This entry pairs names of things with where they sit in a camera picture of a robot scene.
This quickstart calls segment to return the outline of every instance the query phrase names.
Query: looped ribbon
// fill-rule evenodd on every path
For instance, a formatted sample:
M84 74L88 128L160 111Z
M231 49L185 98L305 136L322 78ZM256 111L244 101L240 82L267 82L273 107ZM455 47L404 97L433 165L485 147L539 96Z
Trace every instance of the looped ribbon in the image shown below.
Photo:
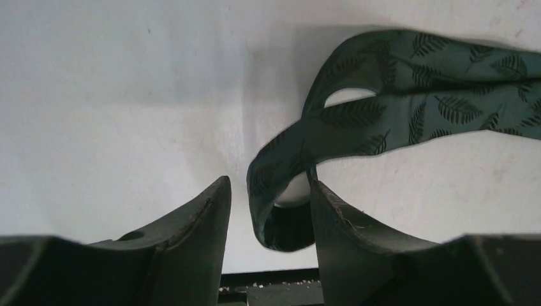
M292 252L314 243L310 203L274 205L297 175L317 180L329 159L373 156L442 136L491 130L541 140L541 55L493 48L416 31L354 36L327 59L302 117L248 168L255 236ZM345 88L376 96L325 108Z

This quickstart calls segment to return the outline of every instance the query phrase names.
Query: ribbon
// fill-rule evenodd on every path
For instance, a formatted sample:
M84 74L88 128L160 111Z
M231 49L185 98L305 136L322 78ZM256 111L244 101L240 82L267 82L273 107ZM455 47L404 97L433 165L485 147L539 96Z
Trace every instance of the ribbon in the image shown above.
M354 36L331 54L310 89L301 118L248 168L255 235L282 252L314 243L310 203L274 201L291 179L329 159L373 156L470 131L490 130L541 140L541 55L415 31ZM345 88L375 97L325 108Z

